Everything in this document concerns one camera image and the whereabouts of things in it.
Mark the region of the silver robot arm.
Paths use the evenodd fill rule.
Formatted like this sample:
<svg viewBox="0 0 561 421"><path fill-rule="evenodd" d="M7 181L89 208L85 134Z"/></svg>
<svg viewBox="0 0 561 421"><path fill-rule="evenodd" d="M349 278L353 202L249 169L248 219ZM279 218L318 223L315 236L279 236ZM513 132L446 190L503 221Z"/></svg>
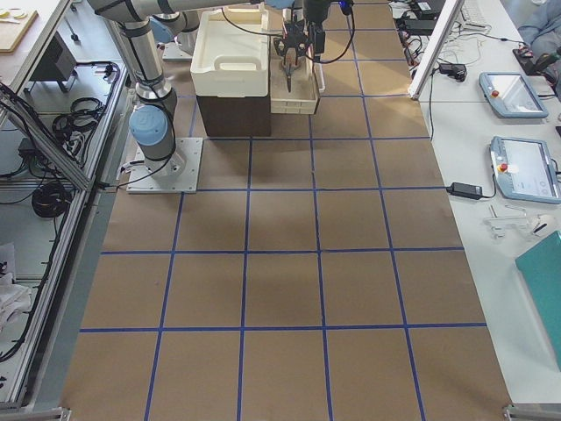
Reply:
<svg viewBox="0 0 561 421"><path fill-rule="evenodd" d="M136 94L141 103L152 104L164 111L176 105L176 92L163 73L161 60L155 53L157 44L154 29L171 36L181 32L200 30L198 11L211 7L221 8L229 25L233 23L224 7L235 1L91 1L94 13L117 26L120 38L117 50L136 78ZM329 1L267 1L267 5L290 12L283 22L281 34L253 32L256 37L271 38L277 54L283 60L286 77L296 62L309 58L319 62L324 52L323 21L329 16ZM211 138L254 138L271 135L271 105L269 96L222 96L199 94L197 103L207 135Z"/></svg>

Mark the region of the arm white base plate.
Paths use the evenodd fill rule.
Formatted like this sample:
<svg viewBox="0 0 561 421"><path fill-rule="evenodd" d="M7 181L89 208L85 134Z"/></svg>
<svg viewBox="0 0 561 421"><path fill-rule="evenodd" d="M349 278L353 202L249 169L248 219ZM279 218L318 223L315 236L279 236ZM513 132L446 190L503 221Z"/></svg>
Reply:
<svg viewBox="0 0 561 421"><path fill-rule="evenodd" d="M130 194L195 193L202 158L203 138L177 138L174 154L169 161L146 160L140 147L135 159L140 164L131 168Z"/></svg>

